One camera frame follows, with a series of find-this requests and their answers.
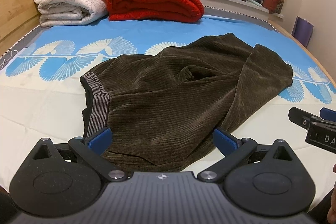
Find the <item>red folded blanket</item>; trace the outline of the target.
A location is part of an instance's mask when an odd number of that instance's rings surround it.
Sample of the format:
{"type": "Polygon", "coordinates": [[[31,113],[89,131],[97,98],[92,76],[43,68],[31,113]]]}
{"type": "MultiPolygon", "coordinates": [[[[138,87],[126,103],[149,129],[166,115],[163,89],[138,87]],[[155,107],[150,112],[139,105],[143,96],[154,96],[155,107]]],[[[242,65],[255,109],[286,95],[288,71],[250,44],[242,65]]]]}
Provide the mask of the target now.
{"type": "Polygon", "coordinates": [[[110,21],[159,19],[195,23],[204,14],[200,0],[106,0],[110,21]]]}

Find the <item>brown corduroy pants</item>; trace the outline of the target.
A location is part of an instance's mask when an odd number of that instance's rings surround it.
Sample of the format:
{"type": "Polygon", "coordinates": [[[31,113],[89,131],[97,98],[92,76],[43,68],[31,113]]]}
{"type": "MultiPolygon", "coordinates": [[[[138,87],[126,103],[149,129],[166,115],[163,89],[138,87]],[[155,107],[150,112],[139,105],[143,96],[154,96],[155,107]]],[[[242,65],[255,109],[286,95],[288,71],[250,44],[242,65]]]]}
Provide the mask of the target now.
{"type": "Polygon", "coordinates": [[[126,172],[180,171],[213,150],[215,128],[235,131],[292,77],[276,52],[233,34],[121,55],[80,77],[84,136],[109,127],[104,157],[126,172]]]}

